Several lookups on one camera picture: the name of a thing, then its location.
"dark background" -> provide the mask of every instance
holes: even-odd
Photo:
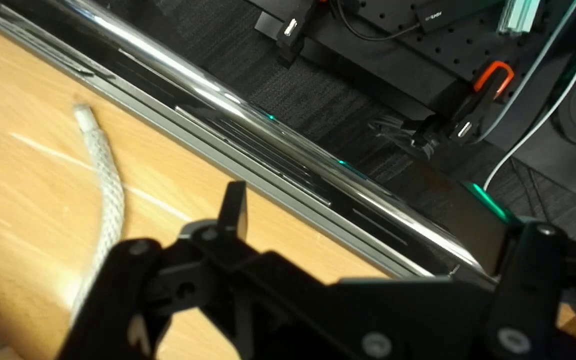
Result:
[[[276,115],[305,138],[348,160],[421,215],[439,221],[446,198],[428,190],[433,174],[409,167],[392,142],[365,124],[387,111],[335,75],[297,61],[291,69],[276,63],[273,42],[253,30],[257,11],[243,0],[106,0],[111,13],[201,67],[251,104]],[[460,182],[481,184],[501,152],[493,147],[435,154],[433,164]],[[489,192],[521,216],[544,218],[535,190],[554,224],[576,238],[576,195],[509,164]]]

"wooden table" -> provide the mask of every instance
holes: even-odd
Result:
[[[88,102],[106,130],[126,188],[126,238],[170,244],[181,224],[213,218],[227,181],[0,36],[0,346],[53,358],[99,228],[99,190],[72,107]],[[323,283],[382,276],[333,240],[249,192],[247,242],[279,250]],[[159,358],[235,358],[198,314],[175,319]]]

